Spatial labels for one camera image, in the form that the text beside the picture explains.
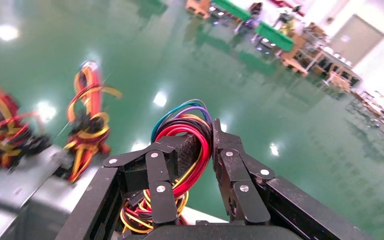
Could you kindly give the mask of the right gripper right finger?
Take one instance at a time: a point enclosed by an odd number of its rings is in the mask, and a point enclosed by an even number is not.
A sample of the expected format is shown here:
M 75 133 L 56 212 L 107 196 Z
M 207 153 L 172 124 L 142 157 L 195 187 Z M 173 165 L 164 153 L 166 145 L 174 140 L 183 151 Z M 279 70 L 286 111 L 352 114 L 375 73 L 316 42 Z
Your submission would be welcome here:
M 337 215 L 246 153 L 239 136 L 213 126 L 213 169 L 230 218 L 226 235 L 240 240 L 368 240 Z

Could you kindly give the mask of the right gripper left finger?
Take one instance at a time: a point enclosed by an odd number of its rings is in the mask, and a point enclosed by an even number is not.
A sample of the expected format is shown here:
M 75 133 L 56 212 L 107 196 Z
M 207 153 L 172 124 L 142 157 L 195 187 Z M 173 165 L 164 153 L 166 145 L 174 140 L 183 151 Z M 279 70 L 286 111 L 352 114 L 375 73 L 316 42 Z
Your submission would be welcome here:
M 175 226 L 178 213 L 172 183 L 178 174 L 178 151 L 198 155 L 192 135 L 164 136 L 145 149 L 111 156 L 99 168 L 58 233 L 58 240 L 109 240 L 127 195 L 148 189 L 153 227 Z

